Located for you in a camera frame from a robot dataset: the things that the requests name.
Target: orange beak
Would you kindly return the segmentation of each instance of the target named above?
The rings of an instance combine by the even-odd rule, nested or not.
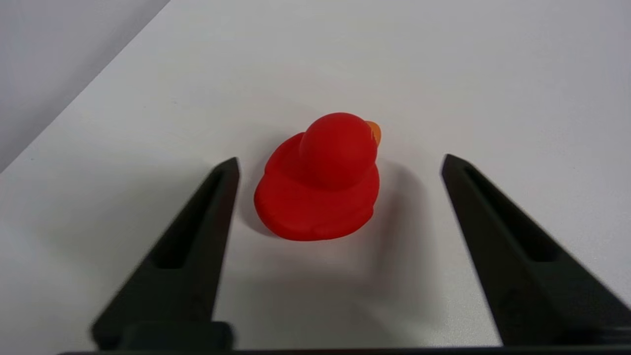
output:
[[[372,130],[372,138],[375,138],[377,146],[379,146],[379,143],[381,142],[381,128],[379,128],[378,124],[372,121],[366,121],[366,123],[368,123],[370,129]]]

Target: white table surface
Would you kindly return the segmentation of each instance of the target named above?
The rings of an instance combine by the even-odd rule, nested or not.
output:
[[[499,344],[447,152],[629,304],[629,18],[623,1],[172,1],[0,175],[0,344],[91,348],[91,321],[232,156],[216,319],[241,349]],[[374,218],[335,241],[269,236],[263,164],[336,111],[381,125]]]

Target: rubber duck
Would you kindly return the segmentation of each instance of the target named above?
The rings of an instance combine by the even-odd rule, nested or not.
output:
[[[337,112],[320,117],[270,156],[254,193],[265,226],[281,238],[340,238],[363,226],[379,193],[376,123]]]

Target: white wall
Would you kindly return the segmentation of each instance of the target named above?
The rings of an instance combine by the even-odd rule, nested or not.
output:
[[[0,1],[0,172],[167,2]]]

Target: duck body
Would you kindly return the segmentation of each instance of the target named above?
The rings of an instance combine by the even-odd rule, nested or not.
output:
[[[373,214],[379,194],[374,129],[336,113],[282,143],[254,193],[262,222],[281,238],[316,241],[346,236]]]

